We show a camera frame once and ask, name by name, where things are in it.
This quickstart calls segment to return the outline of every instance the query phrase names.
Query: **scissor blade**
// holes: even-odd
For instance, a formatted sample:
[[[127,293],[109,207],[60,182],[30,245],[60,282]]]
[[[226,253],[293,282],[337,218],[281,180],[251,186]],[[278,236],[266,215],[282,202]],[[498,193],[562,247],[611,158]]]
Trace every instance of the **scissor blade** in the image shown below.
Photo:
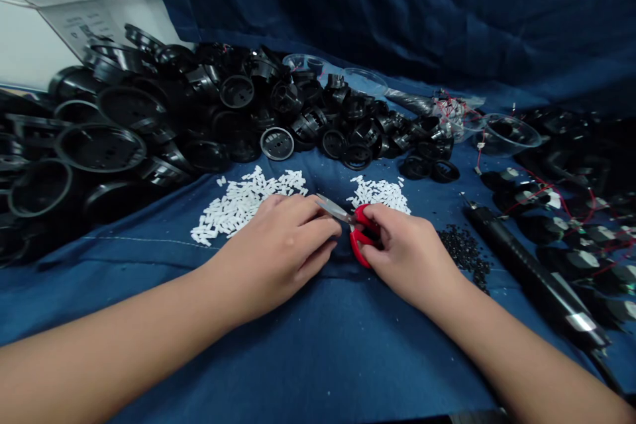
[[[324,195],[316,194],[320,200],[316,201],[316,204],[320,205],[324,210],[329,212],[334,218],[341,220],[349,225],[355,224],[356,219],[349,215],[342,207],[336,204],[334,201],[327,199]]]

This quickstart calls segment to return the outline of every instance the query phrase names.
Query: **blue cloth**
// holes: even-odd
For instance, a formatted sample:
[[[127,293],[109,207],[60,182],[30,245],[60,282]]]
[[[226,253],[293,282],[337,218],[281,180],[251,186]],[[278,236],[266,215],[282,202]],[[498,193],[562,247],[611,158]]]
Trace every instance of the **blue cloth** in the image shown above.
[[[182,40],[317,54],[406,92],[443,85],[509,110],[607,87],[604,111],[635,92],[636,0],[164,2]]]
[[[459,144],[453,160],[462,173],[459,181],[406,180],[403,188],[413,214],[438,229],[452,223],[470,228],[461,212],[460,191],[493,206],[490,192],[472,172],[475,151]],[[267,177],[302,170],[310,192],[340,202],[352,195],[356,184],[350,179],[359,174],[390,182],[399,175],[392,160],[376,161],[360,173],[313,150],[285,162],[261,157],[256,163],[234,164],[225,176],[239,180],[256,164]],[[484,170],[507,165],[508,160],[482,157]],[[0,270],[0,345],[116,303],[208,260],[225,240],[218,238],[207,248],[194,243],[189,231],[209,202],[223,194],[216,179],[202,177],[65,246],[41,260],[56,263],[49,270]],[[589,369],[537,314],[502,265],[494,263],[488,276],[493,298]],[[636,341],[621,333],[611,338],[609,365],[625,390],[636,392]],[[373,422],[495,406],[469,359],[430,320],[358,265],[344,236],[319,277],[292,300],[227,335],[114,422]]]

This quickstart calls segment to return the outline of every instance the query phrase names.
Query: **pile of white plastic pieces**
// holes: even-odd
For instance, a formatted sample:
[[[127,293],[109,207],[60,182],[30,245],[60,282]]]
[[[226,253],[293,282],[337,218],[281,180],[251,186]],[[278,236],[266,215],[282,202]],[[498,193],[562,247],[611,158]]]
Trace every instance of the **pile of white plastic pieces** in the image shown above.
[[[401,192],[403,181],[402,178],[399,178],[399,184],[392,184],[386,180],[365,181],[362,176],[358,176],[351,179],[351,182],[358,183],[355,196],[347,201],[351,202],[354,208],[365,203],[381,202],[410,214],[411,209],[407,207],[406,197]],[[200,216],[199,225],[190,231],[192,239],[205,246],[211,246],[210,240],[217,238],[219,234],[226,234],[229,239],[241,230],[270,195],[307,195],[308,192],[304,188],[305,179],[302,171],[286,170],[278,179],[266,179],[260,166],[256,166],[252,174],[243,176],[241,182],[227,181],[222,177],[217,180],[217,184],[219,187],[227,184],[225,195],[210,203]]]

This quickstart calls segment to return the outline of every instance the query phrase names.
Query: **red scissors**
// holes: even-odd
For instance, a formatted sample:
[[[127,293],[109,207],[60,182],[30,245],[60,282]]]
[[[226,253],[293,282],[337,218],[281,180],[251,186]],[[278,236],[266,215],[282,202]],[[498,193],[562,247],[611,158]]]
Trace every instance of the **red scissors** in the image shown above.
[[[342,207],[336,204],[334,201],[327,199],[324,195],[316,194],[320,200],[316,201],[324,210],[329,212],[335,219],[349,224],[351,233],[349,234],[349,240],[351,241],[351,248],[353,254],[363,267],[371,268],[369,262],[360,253],[360,247],[358,242],[363,245],[381,246],[380,242],[380,226],[375,222],[369,220],[364,214],[364,209],[370,204],[363,204],[358,207],[353,215],[348,214]],[[363,229],[359,230],[356,225],[362,225]]]

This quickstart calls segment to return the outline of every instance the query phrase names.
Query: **scissor handle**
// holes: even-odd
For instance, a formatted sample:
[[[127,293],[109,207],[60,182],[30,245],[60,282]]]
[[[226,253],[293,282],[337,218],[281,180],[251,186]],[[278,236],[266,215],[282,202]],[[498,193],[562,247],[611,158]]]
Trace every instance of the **scissor handle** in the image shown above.
[[[365,214],[364,210],[371,204],[363,204],[356,209],[353,215],[356,217],[356,220],[361,225],[364,225],[367,229],[369,229],[373,234],[375,234],[378,238],[380,238],[380,226],[369,219]]]
[[[349,240],[351,240],[351,248],[353,249],[353,254],[360,262],[360,265],[365,268],[371,268],[371,264],[366,261],[365,257],[362,256],[360,247],[358,246],[358,242],[363,245],[375,245],[373,239],[367,237],[365,234],[362,233],[362,231],[355,229],[349,234]]]

